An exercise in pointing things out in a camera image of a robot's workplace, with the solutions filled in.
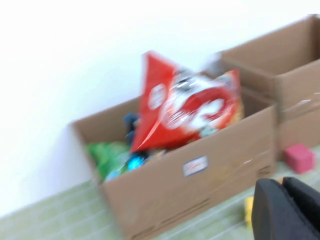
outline red snack bag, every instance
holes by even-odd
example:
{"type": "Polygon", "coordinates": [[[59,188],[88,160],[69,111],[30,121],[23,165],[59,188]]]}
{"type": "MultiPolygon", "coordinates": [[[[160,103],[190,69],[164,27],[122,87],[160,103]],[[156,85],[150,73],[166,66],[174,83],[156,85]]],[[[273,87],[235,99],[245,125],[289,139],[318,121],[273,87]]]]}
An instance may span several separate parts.
{"type": "Polygon", "coordinates": [[[145,56],[141,118],[132,152],[180,147],[233,121],[241,103],[238,71],[211,80],[181,69],[154,52],[145,56]]]}

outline pink block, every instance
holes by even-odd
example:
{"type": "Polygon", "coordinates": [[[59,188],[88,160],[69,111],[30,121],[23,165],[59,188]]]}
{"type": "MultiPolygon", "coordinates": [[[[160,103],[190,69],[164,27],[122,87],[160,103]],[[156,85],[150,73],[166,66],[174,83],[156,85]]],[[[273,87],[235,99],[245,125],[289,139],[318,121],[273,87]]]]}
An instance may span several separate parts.
{"type": "Polygon", "coordinates": [[[303,174],[315,167],[315,155],[302,143],[288,147],[285,151],[285,162],[297,174],[303,174]]]}

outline open cardboard box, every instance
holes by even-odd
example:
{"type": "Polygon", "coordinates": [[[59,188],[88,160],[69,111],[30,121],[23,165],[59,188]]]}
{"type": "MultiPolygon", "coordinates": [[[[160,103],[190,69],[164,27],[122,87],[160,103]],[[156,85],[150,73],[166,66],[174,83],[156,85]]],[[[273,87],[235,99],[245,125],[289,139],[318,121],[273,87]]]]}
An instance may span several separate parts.
{"type": "MultiPolygon", "coordinates": [[[[274,172],[275,106],[245,89],[242,100],[246,118],[240,122],[100,184],[125,239],[159,235],[274,172]]],[[[76,121],[83,149],[125,141],[122,118],[138,103],[136,98],[76,121]]]]}
{"type": "Polygon", "coordinates": [[[221,53],[241,84],[276,100],[284,122],[320,106],[320,18],[309,15],[221,53]]]}

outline sticker on box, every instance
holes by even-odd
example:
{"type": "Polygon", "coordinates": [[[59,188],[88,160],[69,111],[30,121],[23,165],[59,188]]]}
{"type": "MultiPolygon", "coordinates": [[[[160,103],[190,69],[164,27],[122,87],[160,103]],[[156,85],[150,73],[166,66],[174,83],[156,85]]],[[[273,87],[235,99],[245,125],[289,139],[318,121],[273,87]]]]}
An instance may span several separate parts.
{"type": "Polygon", "coordinates": [[[192,174],[196,174],[200,171],[205,170],[207,167],[208,167],[207,156],[201,156],[185,163],[183,165],[183,174],[185,177],[188,177],[192,174]]]}

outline snack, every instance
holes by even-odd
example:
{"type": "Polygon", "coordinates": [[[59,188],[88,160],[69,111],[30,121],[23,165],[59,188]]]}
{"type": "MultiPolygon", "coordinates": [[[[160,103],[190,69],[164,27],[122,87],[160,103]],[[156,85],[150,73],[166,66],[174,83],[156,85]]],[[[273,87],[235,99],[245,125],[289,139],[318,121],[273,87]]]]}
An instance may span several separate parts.
{"type": "Polygon", "coordinates": [[[130,158],[130,147],[124,142],[90,143],[86,149],[97,165],[97,171],[104,180],[110,180],[128,171],[126,163],[130,158]]]}
{"type": "Polygon", "coordinates": [[[237,70],[212,80],[154,52],[145,56],[145,86],[132,152],[180,147],[243,117],[237,70]]]}
{"type": "Polygon", "coordinates": [[[127,162],[128,171],[132,171],[141,167],[146,162],[146,157],[141,154],[133,153],[127,162]]]}
{"type": "Polygon", "coordinates": [[[125,136],[126,141],[131,146],[135,137],[135,129],[139,124],[139,116],[136,113],[129,113],[123,118],[123,123],[128,129],[128,134],[125,136]]]}

